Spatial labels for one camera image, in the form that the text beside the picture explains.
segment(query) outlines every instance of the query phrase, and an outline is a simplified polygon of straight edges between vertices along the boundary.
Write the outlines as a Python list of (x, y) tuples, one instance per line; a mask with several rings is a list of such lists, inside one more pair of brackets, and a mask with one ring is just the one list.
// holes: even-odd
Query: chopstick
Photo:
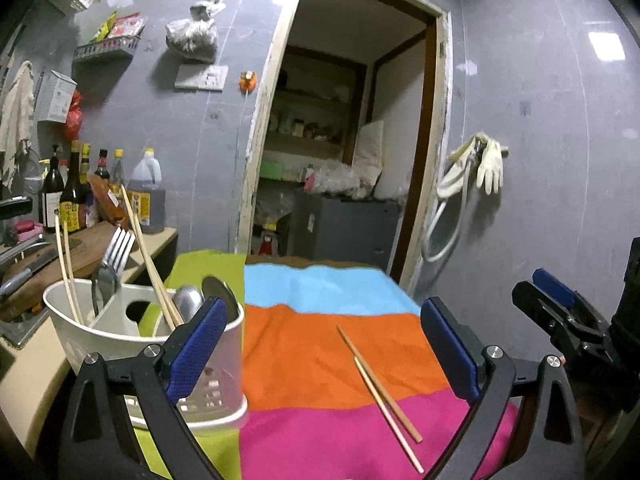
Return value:
[(131, 222), (131, 227), (133, 228), (133, 232), (136, 235), (136, 240), (138, 241), (138, 246), (140, 247), (140, 252), (142, 253), (142, 257), (145, 261), (146, 270), (149, 274), (149, 279), (151, 280), (151, 285), (154, 288), (154, 292), (158, 297), (158, 303), (160, 304), (160, 308), (162, 309), (162, 314), (164, 315), (164, 319), (166, 320), (169, 329), (173, 331), (176, 325), (180, 325), (184, 323), (180, 312), (175, 307), (174, 302), (169, 298), (166, 289), (164, 288), (164, 283), (160, 279), (160, 275), (158, 274), (158, 270), (154, 264), (154, 261), (149, 256), (149, 252), (146, 250), (146, 244), (144, 238), (142, 236), (142, 229), (140, 227), (140, 221), (138, 220), (138, 216), (133, 213), (133, 209), (131, 208), (131, 204), (129, 202), (129, 197), (127, 195), (127, 190), (124, 186), (120, 188), (125, 206), (127, 208), (127, 214), (129, 215), (129, 219)]
[(385, 389), (385, 387), (382, 385), (380, 380), (376, 377), (375, 373), (373, 373), (373, 370), (369, 367), (367, 362), (364, 360), (364, 357), (362, 357), (360, 352), (358, 352), (358, 349), (351, 342), (351, 340), (344, 333), (344, 331), (340, 328), (340, 326), (338, 326), (338, 332), (340, 333), (340, 336), (342, 337), (342, 339), (346, 343), (346, 345), (351, 349), (351, 352), (353, 353), (354, 357), (358, 358), (358, 360), (362, 364), (362, 367), (365, 369), (367, 375), (369, 376), (369, 378), (371, 379), (373, 384), (375, 384), (376, 389), (380, 392), (380, 395), (382, 395), (382, 397), (384, 397), (386, 403), (389, 405), (391, 410), (394, 412), (394, 414), (396, 415), (398, 420), (400, 420), (400, 422), (402, 422), (402, 425), (407, 430), (407, 432), (413, 437), (413, 439), (416, 442), (418, 442), (418, 443), (422, 442), (422, 435), (420, 433), (418, 433), (418, 430), (415, 429), (415, 426), (411, 423), (409, 418), (404, 414), (404, 412), (402, 411), (400, 406), (398, 406), (398, 403), (394, 400), (394, 398), (391, 396), (391, 394)]
[(63, 234), (64, 234), (64, 242), (65, 242), (65, 257), (66, 257), (66, 272), (69, 275), (69, 285), (71, 288), (71, 296), (74, 298), (74, 303), (78, 306), (78, 311), (80, 307), (80, 302), (78, 301), (78, 293), (76, 292), (76, 279), (74, 278), (74, 268), (71, 264), (71, 249), (69, 248), (69, 229), (66, 227), (66, 220), (63, 223)]
[(65, 270), (65, 259), (63, 257), (62, 251), (62, 240), (60, 239), (60, 216), (56, 214), (56, 243), (58, 245), (58, 260), (60, 261), (60, 272), (62, 273), (62, 281), (65, 282), (65, 290), (66, 290), (66, 298), (69, 301), (69, 305), (71, 306), (71, 312), (74, 315), (74, 320), (76, 323), (82, 325), (80, 309), (74, 302), (74, 298), (71, 295), (71, 289), (69, 288), (69, 280), (66, 276)]
[(391, 427), (391, 430), (394, 432), (394, 435), (396, 436), (396, 439), (400, 443), (400, 446), (402, 446), (402, 449), (404, 450), (405, 454), (407, 455), (411, 463), (414, 465), (415, 470), (420, 474), (424, 474), (424, 468), (422, 467), (422, 464), (420, 464), (420, 461), (418, 460), (418, 457), (415, 455), (414, 450), (409, 447), (409, 443), (406, 441), (406, 439), (400, 432), (400, 428), (398, 428), (398, 425), (396, 424), (394, 418), (391, 416), (391, 413), (389, 413), (389, 410), (386, 408), (386, 404), (383, 402), (382, 398), (380, 397), (380, 394), (376, 390), (376, 387), (371, 382), (371, 379), (369, 378), (369, 375), (367, 375), (367, 372), (365, 371), (363, 365), (360, 363), (360, 360), (356, 356), (353, 357), (353, 360), (356, 363), (356, 367), (360, 372), (360, 376), (362, 377), (362, 380), (367, 385), (369, 392), (375, 399), (376, 404), (378, 405), (378, 407), (380, 408), (380, 411), (382, 412), (382, 415), (386, 419), (386, 422), (389, 424), (389, 426)]

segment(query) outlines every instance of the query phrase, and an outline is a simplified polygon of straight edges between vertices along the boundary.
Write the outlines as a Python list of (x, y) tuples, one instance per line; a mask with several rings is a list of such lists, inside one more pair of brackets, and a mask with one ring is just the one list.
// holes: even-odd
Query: red plastic bag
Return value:
[(78, 90), (74, 90), (74, 96), (71, 98), (71, 106), (66, 114), (66, 123), (62, 128), (62, 133), (69, 140), (76, 140), (82, 127), (82, 110), (80, 109), (80, 101), (82, 96)]

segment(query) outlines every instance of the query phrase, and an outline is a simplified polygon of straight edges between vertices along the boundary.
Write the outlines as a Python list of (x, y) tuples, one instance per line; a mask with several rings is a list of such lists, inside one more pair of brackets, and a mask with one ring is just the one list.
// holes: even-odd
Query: screw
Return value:
[(100, 354), (98, 354), (98, 352), (91, 352), (90, 354), (84, 356), (84, 362), (88, 365), (92, 365), (98, 360), (98, 357), (100, 357)]
[(160, 353), (159, 345), (149, 345), (144, 350), (147, 357), (156, 357)]
[(546, 362), (549, 364), (549, 366), (552, 366), (553, 368), (558, 368), (560, 366), (560, 359), (555, 355), (547, 356)]
[(500, 359), (504, 355), (502, 348), (496, 345), (488, 346), (486, 348), (486, 353), (492, 359)]

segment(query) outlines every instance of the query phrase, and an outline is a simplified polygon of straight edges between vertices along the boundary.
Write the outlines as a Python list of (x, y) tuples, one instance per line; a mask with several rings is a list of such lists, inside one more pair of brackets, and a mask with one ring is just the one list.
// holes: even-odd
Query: ceiling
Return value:
[(371, 64), (424, 28), (375, 0), (300, 0), (288, 43)]

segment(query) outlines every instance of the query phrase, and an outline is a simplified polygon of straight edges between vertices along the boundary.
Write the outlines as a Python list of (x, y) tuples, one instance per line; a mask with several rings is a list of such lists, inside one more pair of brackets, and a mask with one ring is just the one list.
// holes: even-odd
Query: pink fabric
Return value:
[[(398, 402), (423, 437), (407, 441), (428, 471), (460, 426), (468, 406), (452, 390)], [(502, 459), (517, 409), (509, 405), (476, 478)], [(240, 430), (242, 480), (417, 480), (378, 407), (357, 410), (291, 408), (251, 412)]]

